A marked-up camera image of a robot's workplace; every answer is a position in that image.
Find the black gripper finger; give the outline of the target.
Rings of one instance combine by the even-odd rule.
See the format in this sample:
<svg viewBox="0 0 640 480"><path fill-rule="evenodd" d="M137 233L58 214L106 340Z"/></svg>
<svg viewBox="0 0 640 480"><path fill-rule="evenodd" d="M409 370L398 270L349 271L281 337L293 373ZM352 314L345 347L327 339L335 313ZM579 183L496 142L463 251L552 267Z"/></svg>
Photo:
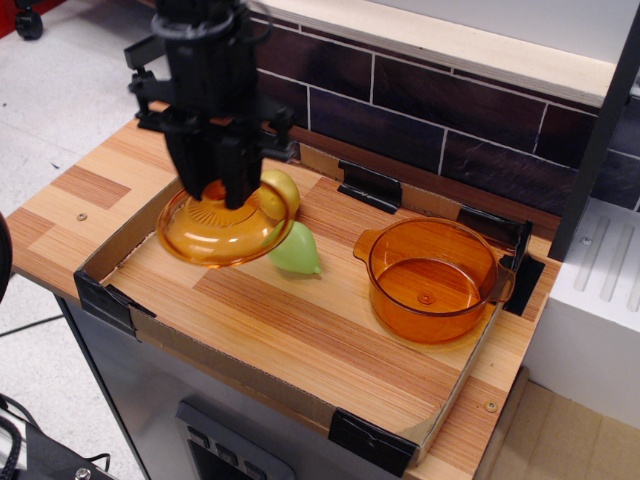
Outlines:
<svg viewBox="0 0 640 480"><path fill-rule="evenodd" d="M217 127L211 123L200 125L162 124L170 157L187 193L201 200L205 188L220 178L216 159Z"/></svg>
<svg viewBox="0 0 640 480"><path fill-rule="evenodd" d="M244 127L215 127L214 131L217 179L225 188L226 207L237 210L260 185L260 134Z"/></svg>

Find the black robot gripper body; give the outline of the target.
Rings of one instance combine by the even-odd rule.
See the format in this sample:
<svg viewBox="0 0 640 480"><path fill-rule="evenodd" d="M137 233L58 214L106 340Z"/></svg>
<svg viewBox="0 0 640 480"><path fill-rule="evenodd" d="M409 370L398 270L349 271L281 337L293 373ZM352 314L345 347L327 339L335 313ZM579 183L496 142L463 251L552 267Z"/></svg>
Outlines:
<svg viewBox="0 0 640 480"><path fill-rule="evenodd" d="M165 55L132 70L129 84L141 128L164 134L167 122L256 129L262 157L287 161L295 155L293 111L260 91L253 39L238 33L153 35L164 42Z"/></svg>

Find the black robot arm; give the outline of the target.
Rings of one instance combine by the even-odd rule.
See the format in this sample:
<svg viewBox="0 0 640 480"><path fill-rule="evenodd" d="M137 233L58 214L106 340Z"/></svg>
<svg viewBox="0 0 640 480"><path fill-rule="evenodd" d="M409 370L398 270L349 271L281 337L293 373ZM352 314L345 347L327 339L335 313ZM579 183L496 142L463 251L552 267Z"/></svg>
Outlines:
<svg viewBox="0 0 640 480"><path fill-rule="evenodd" d="M259 188L266 157L288 160L292 110L262 93L243 1L158 1L149 37L124 55L139 127L160 132L187 193L218 181L235 210Z"/></svg>

